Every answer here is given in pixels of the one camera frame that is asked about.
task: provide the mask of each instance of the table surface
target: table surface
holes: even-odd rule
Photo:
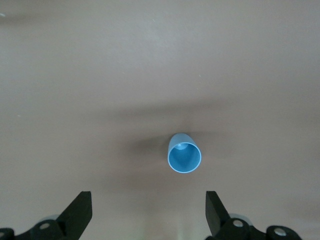
[[[81,239],[202,240],[205,193],[320,236],[320,1],[0,3],[0,226],[91,191]],[[189,174],[167,147],[188,133]]]

